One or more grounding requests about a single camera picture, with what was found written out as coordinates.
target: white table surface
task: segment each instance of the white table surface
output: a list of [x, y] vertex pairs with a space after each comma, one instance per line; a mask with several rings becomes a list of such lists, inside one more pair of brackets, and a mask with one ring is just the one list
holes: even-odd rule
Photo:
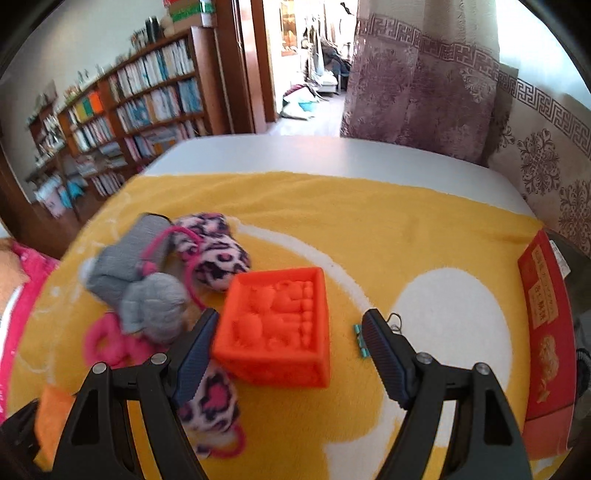
[[145, 175], [290, 171], [425, 187], [534, 216], [497, 172], [415, 148], [351, 138], [224, 135], [176, 145]]

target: gray fabric item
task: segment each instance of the gray fabric item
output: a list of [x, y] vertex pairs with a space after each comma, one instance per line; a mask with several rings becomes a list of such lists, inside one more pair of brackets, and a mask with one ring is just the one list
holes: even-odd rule
[[155, 343], [172, 343], [183, 332], [189, 298], [172, 275], [153, 273], [125, 290], [119, 309], [121, 332], [142, 332]]
[[[140, 255], [159, 233], [171, 226], [170, 220], [147, 213], [115, 245], [99, 254], [86, 281], [86, 288], [116, 312], [131, 282], [141, 280]], [[163, 240], [150, 259], [159, 268], [170, 250], [170, 239]]]

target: orange object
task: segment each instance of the orange object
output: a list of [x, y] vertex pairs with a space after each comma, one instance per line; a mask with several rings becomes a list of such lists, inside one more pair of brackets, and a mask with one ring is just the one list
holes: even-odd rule
[[35, 436], [50, 466], [56, 459], [61, 433], [73, 405], [72, 395], [52, 385], [45, 386], [35, 417]]
[[212, 356], [238, 378], [276, 387], [328, 387], [329, 315], [321, 268], [234, 277]]
[[99, 92], [92, 92], [88, 94], [88, 100], [90, 102], [90, 106], [92, 107], [92, 111], [97, 113], [102, 113], [103, 103], [100, 101]]

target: green book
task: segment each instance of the green book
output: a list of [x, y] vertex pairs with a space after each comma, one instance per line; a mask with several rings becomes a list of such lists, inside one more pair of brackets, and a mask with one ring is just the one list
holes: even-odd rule
[[90, 100], [88, 99], [88, 97], [84, 97], [82, 99], [82, 105], [84, 106], [84, 111], [86, 112], [86, 115], [93, 116], [95, 114], [92, 111], [92, 106], [90, 105]]

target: red packaging box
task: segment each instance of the red packaging box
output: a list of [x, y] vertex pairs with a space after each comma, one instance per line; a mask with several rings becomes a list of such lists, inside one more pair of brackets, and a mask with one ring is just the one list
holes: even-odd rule
[[563, 279], [569, 267], [551, 242], [546, 231], [540, 230], [518, 261], [531, 351], [530, 396], [522, 436], [532, 460], [567, 450], [576, 397], [573, 317]]

